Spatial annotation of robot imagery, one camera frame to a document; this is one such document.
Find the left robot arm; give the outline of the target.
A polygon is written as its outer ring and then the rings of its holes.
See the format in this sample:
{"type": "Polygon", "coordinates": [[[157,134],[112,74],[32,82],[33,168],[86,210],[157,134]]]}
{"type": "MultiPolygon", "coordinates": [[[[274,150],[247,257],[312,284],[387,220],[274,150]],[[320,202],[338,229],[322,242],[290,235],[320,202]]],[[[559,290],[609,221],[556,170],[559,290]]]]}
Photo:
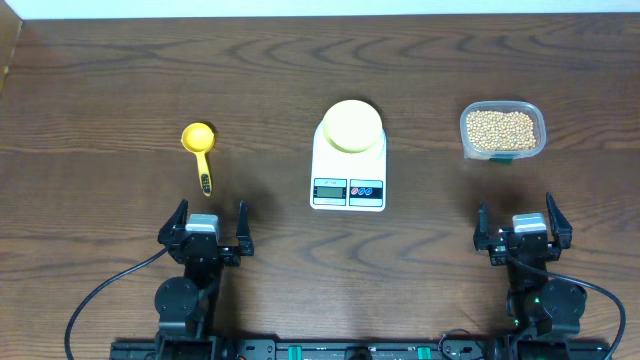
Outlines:
{"type": "Polygon", "coordinates": [[[181,276],[165,281],[154,305],[159,314],[159,334],[167,338],[203,339],[213,320],[222,271],[237,267],[254,254],[247,204],[239,204],[235,245],[220,243],[219,218],[190,214],[183,200],[161,227],[158,242],[184,267],[181,276]]]}

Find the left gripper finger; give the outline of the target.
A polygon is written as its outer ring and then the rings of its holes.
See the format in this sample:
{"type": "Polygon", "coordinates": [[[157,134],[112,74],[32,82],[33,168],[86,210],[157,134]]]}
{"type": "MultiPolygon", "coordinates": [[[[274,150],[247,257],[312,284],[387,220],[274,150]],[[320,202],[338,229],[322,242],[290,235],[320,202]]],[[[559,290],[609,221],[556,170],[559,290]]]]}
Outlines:
{"type": "Polygon", "coordinates": [[[174,213],[160,228],[158,232],[158,237],[157,237],[157,241],[160,244],[166,245],[173,238],[176,230],[185,228],[187,213],[188,213],[188,201],[186,199],[183,199],[179,203],[174,213]]]}
{"type": "Polygon", "coordinates": [[[236,228],[236,239],[238,241],[237,254],[239,256],[253,256],[254,255],[254,243],[251,237],[249,222],[248,222],[248,208],[244,200],[239,204],[239,216],[238,224],[236,228]]]}

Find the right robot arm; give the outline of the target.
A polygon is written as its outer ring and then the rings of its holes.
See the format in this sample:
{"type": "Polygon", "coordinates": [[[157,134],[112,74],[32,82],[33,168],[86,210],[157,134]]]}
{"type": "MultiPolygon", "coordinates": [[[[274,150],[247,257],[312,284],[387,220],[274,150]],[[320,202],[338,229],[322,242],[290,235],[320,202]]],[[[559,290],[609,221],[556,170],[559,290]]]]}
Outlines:
{"type": "Polygon", "coordinates": [[[515,215],[510,227],[492,231],[488,207],[481,204],[473,243],[489,254],[493,266],[508,269],[507,313],[523,338],[562,341],[580,331],[586,291],[547,273],[547,264],[571,247],[573,228],[550,194],[546,206],[546,215],[515,215]]]}

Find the yellow measuring scoop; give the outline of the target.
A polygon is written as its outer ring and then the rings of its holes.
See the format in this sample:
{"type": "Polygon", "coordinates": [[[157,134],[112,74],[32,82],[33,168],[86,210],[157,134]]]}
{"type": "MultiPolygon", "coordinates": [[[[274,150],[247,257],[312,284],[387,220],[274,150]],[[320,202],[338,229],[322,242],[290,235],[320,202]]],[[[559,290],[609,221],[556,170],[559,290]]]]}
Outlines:
{"type": "Polygon", "coordinates": [[[206,155],[215,145],[213,130],[205,123],[192,123],[183,130],[181,144],[196,157],[200,187],[203,194],[209,197],[212,193],[212,180],[206,155]]]}

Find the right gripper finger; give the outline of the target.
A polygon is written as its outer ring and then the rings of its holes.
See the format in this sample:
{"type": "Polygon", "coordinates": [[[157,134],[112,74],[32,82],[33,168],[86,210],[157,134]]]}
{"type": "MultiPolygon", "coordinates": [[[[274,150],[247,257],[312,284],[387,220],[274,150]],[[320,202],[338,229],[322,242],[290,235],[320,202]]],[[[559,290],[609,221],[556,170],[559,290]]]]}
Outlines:
{"type": "Polygon", "coordinates": [[[561,249],[569,249],[572,243],[573,228],[556,205],[550,192],[546,193],[546,205],[555,245],[561,249]]]}
{"type": "Polygon", "coordinates": [[[473,243],[477,251],[489,250],[495,243],[495,236],[491,234],[489,227],[489,213],[484,201],[480,203],[478,210],[478,223],[473,234],[473,243]]]}

